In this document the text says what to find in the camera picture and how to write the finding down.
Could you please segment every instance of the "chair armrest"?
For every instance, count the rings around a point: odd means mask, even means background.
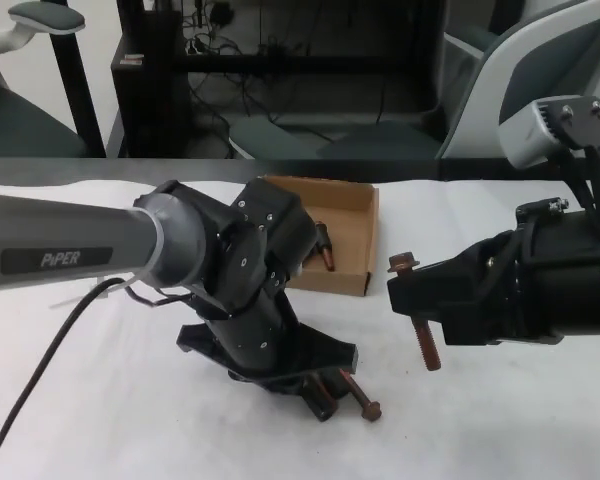
[[[446,33],[479,50],[481,53],[486,52],[498,40],[498,35],[477,25],[449,26]]]
[[[318,160],[317,152],[266,118],[243,118],[229,130],[229,141],[245,158]]]
[[[84,17],[55,3],[26,2],[9,9],[16,22],[11,30],[0,30],[0,54],[24,47],[36,33],[69,35],[84,28]]]
[[[8,10],[14,22],[36,30],[36,33],[69,35],[84,28],[84,17],[75,10],[48,2],[24,2]]]

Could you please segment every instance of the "brown cardboard tray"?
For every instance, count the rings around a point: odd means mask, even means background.
[[[376,262],[378,189],[349,183],[299,177],[265,177],[302,199],[315,222],[327,225],[333,244],[335,271],[329,272],[320,255],[303,264],[302,274],[288,286],[302,290],[362,297]]]

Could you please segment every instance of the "black table leg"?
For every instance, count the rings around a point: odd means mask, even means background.
[[[67,6],[66,0],[42,1]],[[84,73],[78,40],[75,35],[51,35],[51,44],[78,135],[87,144],[92,157],[105,158],[104,143]]]

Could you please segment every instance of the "bolt thread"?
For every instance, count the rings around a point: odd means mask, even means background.
[[[353,395],[353,398],[356,399],[361,407],[371,403],[369,397],[367,397],[367,395],[362,391],[360,385],[358,385],[349,372],[345,372],[344,370],[340,369],[340,374],[342,375],[342,378],[344,378],[345,382],[347,382],[349,385],[349,392],[351,395]]]
[[[422,352],[422,358],[427,370],[430,372],[439,370],[442,364],[440,363],[440,356],[438,355],[436,342],[433,340],[429,324],[427,322],[414,321],[413,326],[416,330],[420,351]]]

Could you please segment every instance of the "white table surface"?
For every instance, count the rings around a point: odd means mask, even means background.
[[[241,186],[196,183],[231,201]],[[151,187],[90,181],[0,192],[124,207]],[[515,225],[514,208],[561,195],[550,182],[380,186],[378,264],[366,298],[288,290],[301,321],[360,352],[352,398],[319,423],[299,398],[231,381],[180,351],[182,305],[149,309],[122,292],[83,314],[17,418],[0,479],[600,479],[600,337],[560,345],[446,347],[427,372],[408,318],[391,311],[386,268],[423,263]],[[0,291],[0,426],[71,306],[93,280]],[[150,290],[139,287],[141,293]]]

